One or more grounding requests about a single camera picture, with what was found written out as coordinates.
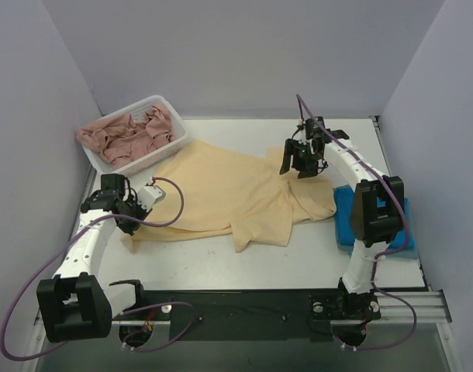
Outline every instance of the pink cloth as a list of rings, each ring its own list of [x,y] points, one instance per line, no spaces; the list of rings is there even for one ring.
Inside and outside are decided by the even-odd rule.
[[[140,122],[130,114],[95,120],[81,128],[76,139],[118,169],[176,140],[171,129],[169,110],[156,103]]]

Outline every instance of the white wall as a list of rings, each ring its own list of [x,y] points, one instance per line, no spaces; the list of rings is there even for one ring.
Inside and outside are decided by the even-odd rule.
[[[43,0],[104,113],[382,112],[443,0]]]
[[[0,323],[21,284],[69,237],[88,162],[76,128],[99,116],[40,0],[0,2]],[[8,334],[26,350],[35,287]],[[0,354],[0,371],[16,370]]]
[[[423,269],[473,370],[473,0],[446,0],[381,119]]]

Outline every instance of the laundry basket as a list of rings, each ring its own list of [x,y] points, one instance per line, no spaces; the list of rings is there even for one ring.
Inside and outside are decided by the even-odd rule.
[[[173,126],[173,134],[176,135],[176,140],[167,144],[166,146],[161,147],[144,157],[141,157],[138,160],[135,160],[124,167],[114,169],[114,167],[105,162],[99,153],[96,153],[90,149],[87,149],[83,146],[83,150],[87,154],[88,159],[90,160],[91,165],[97,170],[99,174],[106,174],[106,173],[119,173],[123,176],[130,177],[155,163],[160,162],[171,155],[176,154],[184,145],[186,145],[190,139],[188,136],[188,132],[183,122],[181,116],[174,110],[173,106],[170,105],[168,101],[161,97],[160,95],[153,95],[149,98],[145,98],[142,101],[137,103],[133,103],[125,108],[121,108],[120,110],[113,112],[109,115],[104,116],[104,118],[108,118],[111,116],[122,115],[122,114],[131,114],[134,121],[139,121],[143,119],[143,115],[145,112],[154,104],[154,103],[163,103],[167,109],[169,110],[169,115],[171,117],[171,124]]]

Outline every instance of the crumpled cloth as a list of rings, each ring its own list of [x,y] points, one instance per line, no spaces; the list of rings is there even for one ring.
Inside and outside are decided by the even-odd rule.
[[[171,129],[169,110],[156,103],[139,122],[131,114],[95,120],[81,128],[76,139],[118,169],[176,140]]]
[[[287,246],[292,224],[332,216],[337,207],[326,177],[297,179],[279,175],[283,148],[268,149],[265,159],[194,140],[156,170],[182,189],[185,210],[173,225],[141,226],[133,240],[177,241],[233,234],[235,251],[249,242]],[[180,207],[169,184],[166,198],[154,206],[149,222],[167,222]]]

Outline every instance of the white table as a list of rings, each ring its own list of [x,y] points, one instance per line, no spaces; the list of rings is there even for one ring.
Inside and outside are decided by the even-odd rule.
[[[227,149],[264,157],[271,146],[284,146],[296,120],[188,120],[195,138]],[[388,173],[370,119],[331,119],[326,126],[343,129],[364,157]],[[149,168],[131,177],[139,188],[153,175]],[[346,181],[331,167],[324,174],[334,187]],[[95,179],[92,190],[100,188]],[[336,288],[349,256],[340,252],[333,219],[293,227],[287,247],[252,243],[235,253],[231,236],[184,242],[138,242],[131,253],[116,229],[106,248],[98,280],[103,287],[122,279],[140,279],[148,290],[238,290],[279,288]],[[423,287],[419,261],[390,258],[380,263],[377,283],[385,288]]]

